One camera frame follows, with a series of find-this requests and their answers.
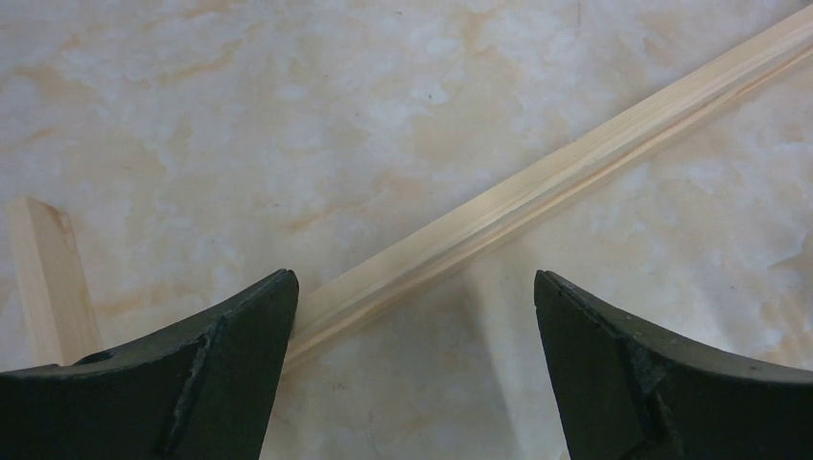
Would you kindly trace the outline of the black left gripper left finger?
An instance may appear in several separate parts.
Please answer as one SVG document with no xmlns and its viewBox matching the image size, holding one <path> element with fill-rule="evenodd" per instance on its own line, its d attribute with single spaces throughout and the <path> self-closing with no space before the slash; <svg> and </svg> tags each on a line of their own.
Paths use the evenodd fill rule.
<svg viewBox="0 0 813 460">
<path fill-rule="evenodd" d="M 1 376 L 5 459 L 256 459 L 298 303 L 278 270 L 74 364 Z"/>
</svg>

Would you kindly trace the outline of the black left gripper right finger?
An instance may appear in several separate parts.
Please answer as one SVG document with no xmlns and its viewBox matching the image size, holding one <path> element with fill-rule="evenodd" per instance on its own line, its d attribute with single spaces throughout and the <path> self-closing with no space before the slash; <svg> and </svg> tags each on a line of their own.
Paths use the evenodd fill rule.
<svg viewBox="0 0 813 460">
<path fill-rule="evenodd" d="M 534 302 L 571 458 L 811 457 L 809 371 L 674 333 L 551 271 Z"/>
</svg>

